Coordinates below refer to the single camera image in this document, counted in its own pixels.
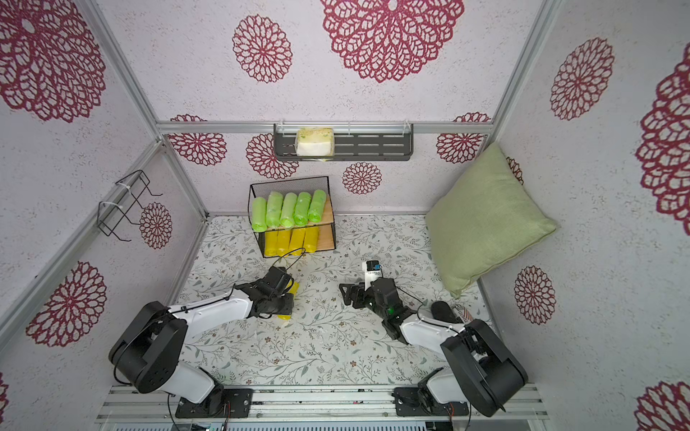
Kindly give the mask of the yellow trash bag roll diagonal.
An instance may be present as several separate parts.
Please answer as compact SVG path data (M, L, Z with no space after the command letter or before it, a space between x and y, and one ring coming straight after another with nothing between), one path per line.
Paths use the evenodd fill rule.
M318 249L320 228L318 226L312 226L305 229L305 239L303 247L308 253L314 253Z

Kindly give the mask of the black wire wooden shelf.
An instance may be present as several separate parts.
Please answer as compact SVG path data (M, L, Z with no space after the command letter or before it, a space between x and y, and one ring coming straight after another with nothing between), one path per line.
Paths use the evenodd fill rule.
M327 176L253 183L248 219L262 257L280 257L304 247L336 249L334 210Z

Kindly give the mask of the pale green trash bag roll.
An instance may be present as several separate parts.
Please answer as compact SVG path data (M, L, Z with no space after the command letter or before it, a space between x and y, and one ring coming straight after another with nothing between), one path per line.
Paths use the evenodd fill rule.
M284 196L282 208L280 211L280 226L284 228L292 228L295 225L294 211L298 195L294 192L289 192Z

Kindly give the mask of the green trash bag roll top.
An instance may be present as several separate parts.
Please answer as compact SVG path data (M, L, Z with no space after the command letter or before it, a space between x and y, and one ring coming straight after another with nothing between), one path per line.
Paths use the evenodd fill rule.
M266 207L267 228L277 229L280 227L283 199L283 194L280 192L272 191L270 193Z

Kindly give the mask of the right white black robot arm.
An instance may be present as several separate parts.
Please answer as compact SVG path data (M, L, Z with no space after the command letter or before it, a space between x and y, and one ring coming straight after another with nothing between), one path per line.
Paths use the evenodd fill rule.
M460 323L446 303L431 313L403 303L391 278L339 285L343 303L368 309L380 319L387 335L405 345L436 352L445 366L413 387L394 389L396 414L487 418L505 411L505 404L527 383L528 373L492 328L482 320Z

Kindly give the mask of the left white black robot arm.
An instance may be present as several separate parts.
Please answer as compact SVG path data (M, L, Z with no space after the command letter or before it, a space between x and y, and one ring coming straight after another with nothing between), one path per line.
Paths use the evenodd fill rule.
M181 360L183 347L230 321L292 314L295 280L284 267L271 267L253 282L188 305L142 307L109 352L115 374L140 393L165 391L194 404L212 402L223 385L210 373Z

